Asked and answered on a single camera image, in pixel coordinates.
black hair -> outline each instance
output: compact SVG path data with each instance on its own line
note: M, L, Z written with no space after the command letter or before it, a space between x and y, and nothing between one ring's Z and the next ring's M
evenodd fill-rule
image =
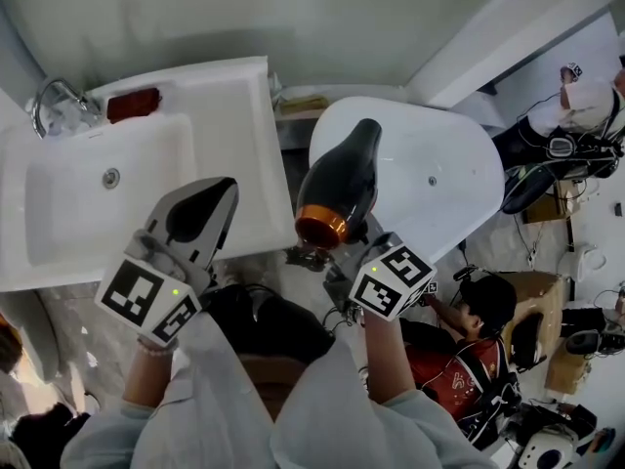
M0 370L11 373L21 359L20 341L6 325L0 325Z
M498 275L488 275L478 281L460 284L462 299L469 314L481 319L479 338L496 337L512 320L517 305L517 292L509 281Z

red jersey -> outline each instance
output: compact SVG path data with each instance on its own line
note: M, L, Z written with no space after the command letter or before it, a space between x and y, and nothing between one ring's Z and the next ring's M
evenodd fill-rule
M466 346L466 342L458 342L458 351ZM481 362L491 379L499 375L499 346L496 340L478 342L467 351ZM481 392L459 359L454 355L422 351L410 345L406 347L406 354L417 385L422 386L442 372L440 377L432 380L426 388L436 393L437 402L451 413L455 420L466 416Z

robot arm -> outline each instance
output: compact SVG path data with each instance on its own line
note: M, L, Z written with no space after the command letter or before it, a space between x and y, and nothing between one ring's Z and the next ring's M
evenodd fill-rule
M216 288L211 261L238 203L231 178L195 181L163 196L110 263L95 302L151 341L168 346Z
M381 233L373 215L366 221L364 241L331 252L334 263L323 286L339 309L352 301L391 321L421 297L437 269L395 233Z

white wall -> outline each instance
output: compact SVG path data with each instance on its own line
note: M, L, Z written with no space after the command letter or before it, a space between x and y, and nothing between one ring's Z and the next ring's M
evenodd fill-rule
M534 103L559 92L562 86L560 68L565 64L578 63L584 77L609 81L621 67L618 57L614 21L610 13L605 13L497 83L494 103L506 127L510 127L517 122L517 116Z
M42 79L43 72L24 48L0 0L0 88L25 106Z
M0 134L28 120L28 115L0 89Z
M285 85L403 85L487 0L5 0L49 74L96 85L268 55Z
M625 29L625 0L615 0L609 6L609 11L619 33Z
M412 103L453 107L613 0L492 0L406 85Z

sink basin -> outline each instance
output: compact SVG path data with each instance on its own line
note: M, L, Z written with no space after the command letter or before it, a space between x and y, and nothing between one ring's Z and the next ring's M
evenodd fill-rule
M233 177L239 203L227 259L293 246L293 222L271 109L266 58L193 64L105 85L107 100L158 88L158 110L71 137L29 123L0 139L0 291L102 279L167 192Z
M372 98L343 99L312 133L310 165L362 118L382 126L373 215L434 263L499 210L504 172L488 134L467 116Z
M167 192L195 180L188 119L156 114L43 141L26 168L25 232L34 267L123 249Z

